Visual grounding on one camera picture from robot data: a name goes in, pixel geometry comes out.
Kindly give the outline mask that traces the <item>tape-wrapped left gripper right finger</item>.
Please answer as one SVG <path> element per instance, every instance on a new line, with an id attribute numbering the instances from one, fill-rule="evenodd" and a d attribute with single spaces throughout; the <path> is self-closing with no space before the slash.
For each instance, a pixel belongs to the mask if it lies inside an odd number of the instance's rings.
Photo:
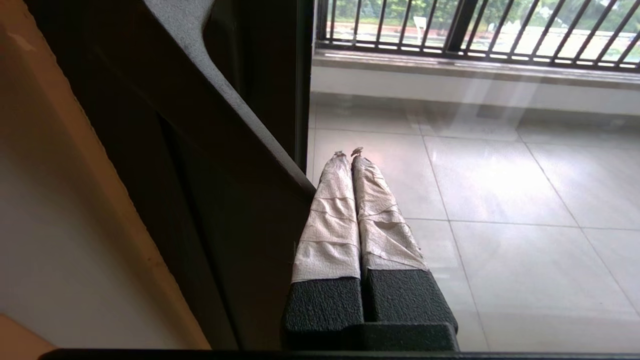
<path id="1" fill-rule="evenodd" d="M 396 324 L 458 322 L 381 170 L 352 151 L 365 318 Z"/>

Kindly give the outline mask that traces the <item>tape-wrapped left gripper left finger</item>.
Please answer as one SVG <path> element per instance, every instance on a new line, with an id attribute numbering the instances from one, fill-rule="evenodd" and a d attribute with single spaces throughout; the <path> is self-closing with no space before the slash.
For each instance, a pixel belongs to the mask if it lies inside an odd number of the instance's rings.
<path id="1" fill-rule="evenodd" d="M 350 160 L 326 162 L 298 241 L 282 316 L 285 349 L 339 349 L 364 323 L 361 244 Z"/>

